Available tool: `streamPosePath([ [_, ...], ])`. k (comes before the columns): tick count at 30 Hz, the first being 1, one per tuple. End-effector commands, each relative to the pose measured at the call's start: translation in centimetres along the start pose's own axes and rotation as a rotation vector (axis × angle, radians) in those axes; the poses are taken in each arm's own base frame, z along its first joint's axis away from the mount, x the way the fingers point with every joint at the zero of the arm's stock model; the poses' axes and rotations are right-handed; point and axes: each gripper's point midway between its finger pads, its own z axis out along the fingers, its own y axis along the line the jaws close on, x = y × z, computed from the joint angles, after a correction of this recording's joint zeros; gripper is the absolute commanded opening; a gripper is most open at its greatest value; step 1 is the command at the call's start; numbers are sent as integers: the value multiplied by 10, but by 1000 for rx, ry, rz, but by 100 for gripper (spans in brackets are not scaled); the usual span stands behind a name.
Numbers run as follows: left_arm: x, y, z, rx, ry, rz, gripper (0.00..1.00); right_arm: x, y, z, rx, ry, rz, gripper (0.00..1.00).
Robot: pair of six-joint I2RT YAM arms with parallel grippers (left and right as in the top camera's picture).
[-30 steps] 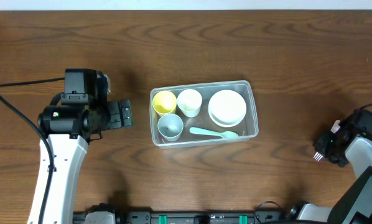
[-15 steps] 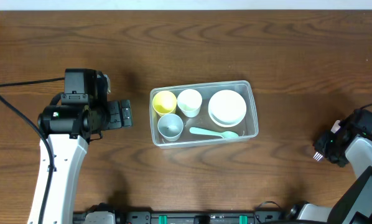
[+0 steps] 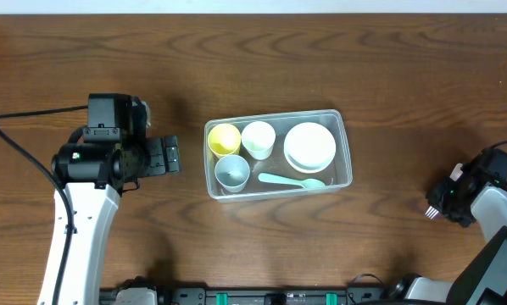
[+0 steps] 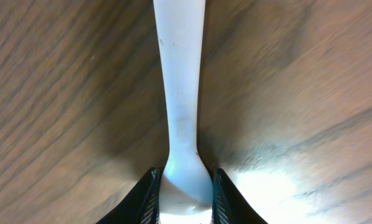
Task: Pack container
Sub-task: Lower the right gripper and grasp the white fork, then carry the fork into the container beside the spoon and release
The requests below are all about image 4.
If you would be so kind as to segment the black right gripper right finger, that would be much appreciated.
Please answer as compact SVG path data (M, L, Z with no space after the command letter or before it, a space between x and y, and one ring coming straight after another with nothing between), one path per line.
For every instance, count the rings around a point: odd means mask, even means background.
M226 172L213 175L212 224L267 224L249 205Z

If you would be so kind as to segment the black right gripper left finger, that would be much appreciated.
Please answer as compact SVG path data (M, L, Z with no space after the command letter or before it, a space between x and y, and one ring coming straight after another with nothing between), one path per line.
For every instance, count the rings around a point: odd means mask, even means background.
M96 224L159 224L162 171L151 167L131 191Z

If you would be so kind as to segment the white plastic fork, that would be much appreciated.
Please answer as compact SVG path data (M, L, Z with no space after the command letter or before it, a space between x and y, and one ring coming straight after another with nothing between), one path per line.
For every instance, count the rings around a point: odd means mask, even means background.
M160 181L161 223L210 223L213 184L197 150L205 0L154 0L169 155Z

